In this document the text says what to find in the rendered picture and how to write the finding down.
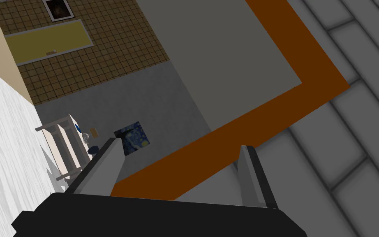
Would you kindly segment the blue starry night painting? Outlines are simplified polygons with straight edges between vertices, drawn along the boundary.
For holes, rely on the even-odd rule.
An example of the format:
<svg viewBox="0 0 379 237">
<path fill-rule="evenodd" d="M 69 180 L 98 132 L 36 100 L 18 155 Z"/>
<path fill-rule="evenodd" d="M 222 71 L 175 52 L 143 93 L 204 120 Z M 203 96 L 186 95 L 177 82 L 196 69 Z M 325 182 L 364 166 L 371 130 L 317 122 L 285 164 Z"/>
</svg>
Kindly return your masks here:
<svg viewBox="0 0 379 237">
<path fill-rule="evenodd" d="M 135 122 L 115 131 L 114 135 L 116 138 L 122 140 L 125 156 L 150 145 L 150 141 L 139 122 Z"/>
</svg>

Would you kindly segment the dark framed picture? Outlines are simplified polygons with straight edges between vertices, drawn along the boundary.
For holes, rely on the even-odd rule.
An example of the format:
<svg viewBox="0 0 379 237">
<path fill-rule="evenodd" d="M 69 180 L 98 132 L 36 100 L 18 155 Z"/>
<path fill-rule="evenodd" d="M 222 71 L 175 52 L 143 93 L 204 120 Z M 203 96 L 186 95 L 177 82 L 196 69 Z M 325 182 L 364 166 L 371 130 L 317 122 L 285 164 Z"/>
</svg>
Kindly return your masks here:
<svg viewBox="0 0 379 237">
<path fill-rule="evenodd" d="M 52 22 L 74 18 L 67 0 L 42 0 Z"/>
</svg>

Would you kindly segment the white shelf table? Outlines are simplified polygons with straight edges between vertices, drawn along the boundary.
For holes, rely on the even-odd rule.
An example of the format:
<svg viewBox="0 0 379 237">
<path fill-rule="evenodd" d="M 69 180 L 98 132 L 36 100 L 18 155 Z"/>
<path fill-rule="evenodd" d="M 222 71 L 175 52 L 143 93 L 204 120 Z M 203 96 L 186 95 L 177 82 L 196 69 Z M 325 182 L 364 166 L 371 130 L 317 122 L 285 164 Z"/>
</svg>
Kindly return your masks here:
<svg viewBox="0 0 379 237">
<path fill-rule="evenodd" d="M 77 121 L 70 114 L 35 130 L 42 131 L 48 143 L 60 172 L 57 181 L 64 180 L 71 184 L 95 156 L 89 151 L 89 134 L 81 131 Z"/>
</svg>

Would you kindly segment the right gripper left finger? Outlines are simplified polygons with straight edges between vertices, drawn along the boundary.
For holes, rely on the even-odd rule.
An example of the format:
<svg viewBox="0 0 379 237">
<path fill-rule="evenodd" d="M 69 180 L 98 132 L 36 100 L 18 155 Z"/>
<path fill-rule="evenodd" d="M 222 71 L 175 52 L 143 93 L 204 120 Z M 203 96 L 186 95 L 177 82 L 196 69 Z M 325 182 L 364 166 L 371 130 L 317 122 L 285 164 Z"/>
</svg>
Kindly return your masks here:
<svg viewBox="0 0 379 237">
<path fill-rule="evenodd" d="M 109 196 L 124 160 L 122 140 L 109 138 L 65 193 Z"/>
</svg>

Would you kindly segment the yellow door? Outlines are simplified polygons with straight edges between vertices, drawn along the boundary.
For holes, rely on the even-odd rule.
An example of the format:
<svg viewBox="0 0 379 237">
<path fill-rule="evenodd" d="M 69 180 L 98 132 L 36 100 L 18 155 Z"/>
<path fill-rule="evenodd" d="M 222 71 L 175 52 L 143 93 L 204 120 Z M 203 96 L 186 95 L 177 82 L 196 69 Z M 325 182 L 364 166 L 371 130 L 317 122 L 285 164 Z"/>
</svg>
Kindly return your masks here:
<svg viewBox="0 0 379 237">
<path fill-rule="evenodd" d="M 94 46 L 80 19 L 4 37 L 17 66 Z"/>
</svg>

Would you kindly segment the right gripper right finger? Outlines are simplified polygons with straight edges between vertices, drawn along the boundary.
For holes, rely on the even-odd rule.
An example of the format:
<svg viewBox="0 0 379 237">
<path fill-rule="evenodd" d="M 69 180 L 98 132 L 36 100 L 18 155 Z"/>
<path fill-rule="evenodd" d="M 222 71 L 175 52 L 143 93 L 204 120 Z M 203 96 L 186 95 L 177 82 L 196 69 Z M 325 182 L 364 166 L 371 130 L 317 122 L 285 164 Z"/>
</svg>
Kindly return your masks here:
<svg viewBox="0 0 379 237">
<path fill-rule="evenodd" d="M 237 160 L 242 204 L 278 209 L 277 202 L 253 146 L 242 145 Z"/>
</svg>

